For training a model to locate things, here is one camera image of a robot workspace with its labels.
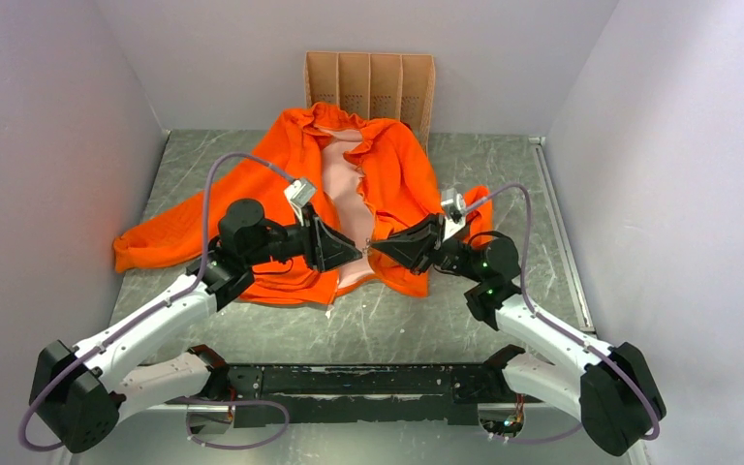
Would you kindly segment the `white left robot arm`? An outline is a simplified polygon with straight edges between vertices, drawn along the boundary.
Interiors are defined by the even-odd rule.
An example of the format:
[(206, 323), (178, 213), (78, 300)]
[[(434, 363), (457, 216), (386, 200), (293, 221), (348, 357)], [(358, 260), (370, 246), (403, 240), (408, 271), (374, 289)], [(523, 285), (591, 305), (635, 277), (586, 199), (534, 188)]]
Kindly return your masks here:
[(57, 438), (53, 450), (80, 453), (102, 442), (128, 417), (173, 399), (214, 403), (229, 396), (230, 368), (198, 346), (159, 364), (143, 361), (179, 330), (241, 297), (254, 266), (301, 258), (306, 268), (332, 271), (361, 257), (355, 243), (329, 226), (314, 206), (292, 201), (294, 223), (279, 225), (256, 200), (233, 202), (201, 258), (121, 322), (68, 346), (46, 345), (37, 358), (22, 421), (37, 416)]

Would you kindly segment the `orange jacket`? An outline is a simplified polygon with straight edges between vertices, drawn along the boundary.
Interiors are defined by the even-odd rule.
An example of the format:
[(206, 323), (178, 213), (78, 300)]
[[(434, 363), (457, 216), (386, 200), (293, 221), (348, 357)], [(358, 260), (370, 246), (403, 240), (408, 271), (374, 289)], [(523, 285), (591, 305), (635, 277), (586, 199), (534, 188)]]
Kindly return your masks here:
[(166, 268), (196, 258), (202, 235), (216, 234), (232, 202), (254, 199), (269, 220), (295, 220), (284, 189), (305, 178), (312, 203), (332, 228), (357, 246), (403, 231), (441, 211), (441, 192), (416, 136), (395, 119), (366, 120), (317, 103), (283, 111), (253, 149), (201, 195), (145, 221), (112, 244), (115, 269)]

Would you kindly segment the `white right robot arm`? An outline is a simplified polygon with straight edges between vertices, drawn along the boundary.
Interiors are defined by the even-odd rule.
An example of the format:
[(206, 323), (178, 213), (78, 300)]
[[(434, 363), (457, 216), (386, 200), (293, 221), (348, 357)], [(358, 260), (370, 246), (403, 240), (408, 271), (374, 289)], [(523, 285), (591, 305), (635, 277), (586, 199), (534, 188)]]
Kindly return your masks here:
[(578, 420), (613, 456), (654, 438), (667, 409), (642, 351), (583, 333), (534, 302), (514, 282), (522, 269), (510, 237), (482, 232), (462, 240), (447, 232), (449, 224), (429, 215), (370, 246), (415, 274), (434, 267), (473, 281), (464, 295), (472, 316), (528, 346), (485, 373), (486, 393), (497, 401), (515, 393), (541, 400)]

